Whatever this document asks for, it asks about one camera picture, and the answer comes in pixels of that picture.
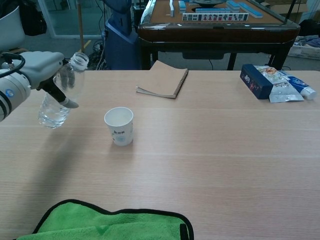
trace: brown notebook cover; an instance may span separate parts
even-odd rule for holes
[[[156,61],[149,70],[149,78],[142,79],[137,84],[136,92],[175,99],[188,72],[188,69],[177,69],[161,61]]]

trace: plastic water bottle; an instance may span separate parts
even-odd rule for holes
[[[89,58],[76,52],[69,63],[60,68],[53,78],[54,84],[68,97],[76,102],[85,81],[85,69]],[[46,93],[39,110],[39,123],[48,128],[58,128],[64,124],[70,109],[62,106],[51,95]]]

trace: white chair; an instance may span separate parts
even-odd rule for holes
[[[18,48],[25,37],[19,7],[0,18],[0,52]]]

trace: white basket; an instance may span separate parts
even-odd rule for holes
[[[289,51],[288,56],[320,60],[320,47],[293,45]]]

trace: green microfiber towel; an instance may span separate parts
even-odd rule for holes
[[[109,212],[69,199],[51,207],[33,234],[17,240],[194,240],[189,220],[151,209]]]

